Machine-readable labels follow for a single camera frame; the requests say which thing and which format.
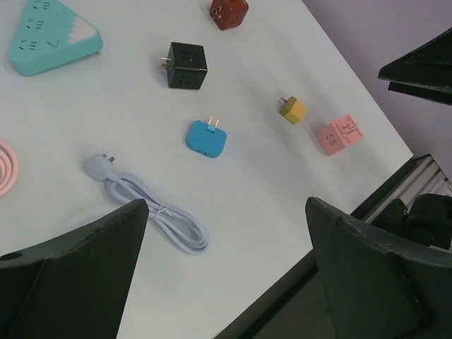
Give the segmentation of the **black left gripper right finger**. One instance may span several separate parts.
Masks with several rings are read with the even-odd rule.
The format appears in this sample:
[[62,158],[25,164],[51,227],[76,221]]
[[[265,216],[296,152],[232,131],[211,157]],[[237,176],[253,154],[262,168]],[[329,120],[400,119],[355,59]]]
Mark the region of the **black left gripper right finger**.
[[337,338],[451,337],[451,253],[320,198],[308,198],[305,212]]

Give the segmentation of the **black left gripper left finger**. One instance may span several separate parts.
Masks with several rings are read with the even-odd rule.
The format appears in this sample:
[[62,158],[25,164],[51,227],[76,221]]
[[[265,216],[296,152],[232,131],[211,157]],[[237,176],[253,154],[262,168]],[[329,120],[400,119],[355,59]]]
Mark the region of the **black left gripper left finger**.
[[115,338],[148,213],[146,202],[136,199],[1,256],[1,337]]

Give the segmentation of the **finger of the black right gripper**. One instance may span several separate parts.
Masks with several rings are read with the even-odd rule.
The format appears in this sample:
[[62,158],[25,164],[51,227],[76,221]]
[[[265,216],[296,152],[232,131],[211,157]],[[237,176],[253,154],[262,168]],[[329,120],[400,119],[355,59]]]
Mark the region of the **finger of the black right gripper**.
[[382,67],[388,90],[451,104],[451,30]]

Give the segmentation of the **pink cube socket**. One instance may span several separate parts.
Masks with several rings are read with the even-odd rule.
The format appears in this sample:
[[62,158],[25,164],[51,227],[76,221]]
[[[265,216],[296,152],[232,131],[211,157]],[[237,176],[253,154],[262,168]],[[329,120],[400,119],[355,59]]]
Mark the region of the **pink cube socket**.
[[363,133],[350,114],[340,117],[316,133],[327,156],[335,155],[363,139]]

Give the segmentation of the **black cube socket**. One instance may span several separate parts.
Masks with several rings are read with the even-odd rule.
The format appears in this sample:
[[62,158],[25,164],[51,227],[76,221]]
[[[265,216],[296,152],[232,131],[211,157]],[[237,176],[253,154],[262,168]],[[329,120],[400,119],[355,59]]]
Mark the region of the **black cube socket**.
[[204,47],[171,42],[168,55],[161,58],[169,88],[199,90],[208,72]]

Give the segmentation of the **teal triangular power strip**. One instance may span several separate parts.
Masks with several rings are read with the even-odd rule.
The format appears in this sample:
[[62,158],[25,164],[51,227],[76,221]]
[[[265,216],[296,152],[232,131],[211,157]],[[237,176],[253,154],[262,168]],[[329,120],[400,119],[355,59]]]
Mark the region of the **teal triangular power strip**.
[[39,73],[99,53],[100,31],[60,1],[27,1],[8,60],[22,76]]

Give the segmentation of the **yellow small plug adapter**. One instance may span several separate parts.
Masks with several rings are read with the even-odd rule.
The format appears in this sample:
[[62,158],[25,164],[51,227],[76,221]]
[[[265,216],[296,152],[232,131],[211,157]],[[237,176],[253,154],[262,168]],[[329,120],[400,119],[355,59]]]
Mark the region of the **yellow small plug adapter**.
[[288,99],[281,97],[278,104],[280,115],[294,125],[303,120],[307,113],[306,106],[293,96]]

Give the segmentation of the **blue flat plug adapter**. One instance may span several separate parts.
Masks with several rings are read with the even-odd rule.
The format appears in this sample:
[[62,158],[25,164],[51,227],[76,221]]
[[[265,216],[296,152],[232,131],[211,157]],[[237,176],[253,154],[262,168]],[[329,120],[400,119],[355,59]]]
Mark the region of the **blue flat plug adapter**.
[[186,146],[195,153],[209,158],[219,157],[225,147],[227,133],[218,128],[219,120],[196,120],[189,129]]

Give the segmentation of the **dark red cube socket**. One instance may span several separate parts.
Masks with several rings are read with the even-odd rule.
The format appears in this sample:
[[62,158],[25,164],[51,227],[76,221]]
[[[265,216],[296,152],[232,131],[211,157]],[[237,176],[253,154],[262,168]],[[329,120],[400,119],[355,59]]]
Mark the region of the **dark red cube socket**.
[[248,10],[246,0],[213,0],[209,14],[219,29],[228,30],[241,25]]

